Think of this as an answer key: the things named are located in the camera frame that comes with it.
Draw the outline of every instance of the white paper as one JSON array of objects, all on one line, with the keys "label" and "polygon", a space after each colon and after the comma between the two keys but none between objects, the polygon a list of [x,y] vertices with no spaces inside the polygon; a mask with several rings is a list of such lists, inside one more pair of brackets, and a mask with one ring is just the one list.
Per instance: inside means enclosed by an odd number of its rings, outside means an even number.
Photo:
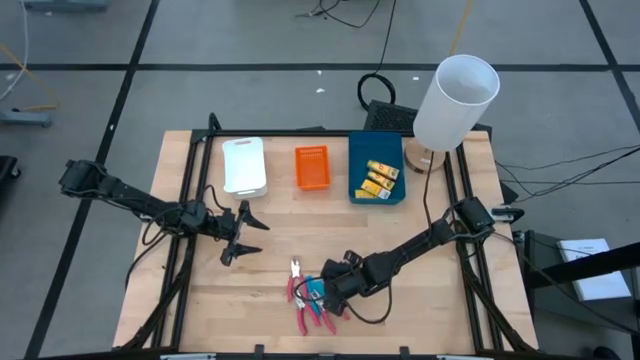
[{"label": "white paper", "polygon": [[[587,254],[593,255],[609,251],[609,245],[605,239],[562,240],[558,241],[558,247],[561,249],[560,254],[565,262],[589,256]],[[631,296],[629,287],[620,271],[574,281],[573,285],[581,301]]]}]

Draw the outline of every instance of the wooden table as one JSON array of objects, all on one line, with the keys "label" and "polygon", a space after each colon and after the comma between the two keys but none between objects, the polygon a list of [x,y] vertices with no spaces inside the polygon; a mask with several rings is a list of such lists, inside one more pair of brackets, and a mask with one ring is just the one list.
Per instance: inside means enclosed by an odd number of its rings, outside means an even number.
[{"label": "wooden table", "polygon": [[[190,131],[165,133],[151,193],[176,200],[180,191]],[[223,206],[237,209],[239,202],[222,187],[222,143],[213,143],[208,183],[213,184]],[[268,193],[251,199],[253,214],[271,231],[243,228],[241,243],[264,250],[235,260],[231,267],[219,261],[226,242],[199,237],[180,351],[253,352],[264,344],[275,353],[398,353],[408,346],[413,354],[473,353],[463,283],[454,244],[436,248],[405,266],[393,281],[393,310],[382,325],[366,325],[352,318],[333,317],[338,335],[315,328],[306,318],[309,335],[301,337],[295,306],[287,303],[285,287],[289,260],[298,256],[305,274],[318,274],[327,259],[341,259],[352,249],[362,256],[390,250],[426,226],[422,205],[425,175],[405,168],[407,197],[396,206],[353,205],[347,196],[348,149],[346,137],[264,137]],[[331,187],[301,191],[295,185],[294,147],[326,144],[329,147]],[[485,132],[470,133],[465,150],[473,191],[489,208],[502,203],[491,145]],[[200,163],[202,146],[196,156]],[[463,194],[457,161],[454,174],[458,194]],[[194,173],[192,194],[195,191]],[[216,209],[210,196],[208,206]],[[433,218],[450,206],[443,169],[432,174],[428,193]],[[507,225],[496,226],[510,235]],[[127,341],[156,305],[169,241],[158,246],[134,271],[127,290],[115,345]],[[144,247],[138,246],[137,253]],[[485,243],[493,292],[498,307],[532,346],[535,331],[514,247],[497,236]],[[354,297],[352,305],[369,318],[380,317],[387,306],[386,290],[369,298]],[[485,347],[490,348],[486,313],[478,301]],[[167,329],[174,310],[168,312]],[[165,335],[163,344],[168,344]]]}]

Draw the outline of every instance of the orange tray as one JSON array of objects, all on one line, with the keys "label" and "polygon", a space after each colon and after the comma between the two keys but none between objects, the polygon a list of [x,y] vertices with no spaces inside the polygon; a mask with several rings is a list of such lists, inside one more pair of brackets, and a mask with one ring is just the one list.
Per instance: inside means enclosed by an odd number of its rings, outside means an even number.
[{"label": "orange tray", "polygon": [[302,190],[326,189],[331,184],[327,146],[296,148],[296,183]]}]

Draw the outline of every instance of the blue container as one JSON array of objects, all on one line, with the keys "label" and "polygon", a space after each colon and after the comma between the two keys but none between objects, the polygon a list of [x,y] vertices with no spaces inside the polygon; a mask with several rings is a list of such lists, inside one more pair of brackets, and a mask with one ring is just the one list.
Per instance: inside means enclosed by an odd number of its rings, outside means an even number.
[{"label": "blue container", "polygon": [[[367,161],[374,160],[400,170],[388,199],[356,199],[355,191],[367,179]],[[354,131],[349,134],[349,199],[354,204],[395,205],[406,196],[402,136],[394,132]]]}]

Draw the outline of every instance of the lamp base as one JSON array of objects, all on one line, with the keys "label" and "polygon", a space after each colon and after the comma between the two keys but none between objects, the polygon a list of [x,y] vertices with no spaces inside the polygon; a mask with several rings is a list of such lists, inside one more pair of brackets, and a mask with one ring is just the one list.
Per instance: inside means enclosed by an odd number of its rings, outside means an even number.
[{"label": "lamp base", "polygon": [[418,143],[414,138],[411,139],[404,148],[404,161],[411,170],[419,174],[426,174],[427,171],[429,171],[429,161],[431,160],[432,153],[433,164],[431,165],[431,171],[444,164],[445,153],[440,151],[431,151],[420,145],[420,143]]}]

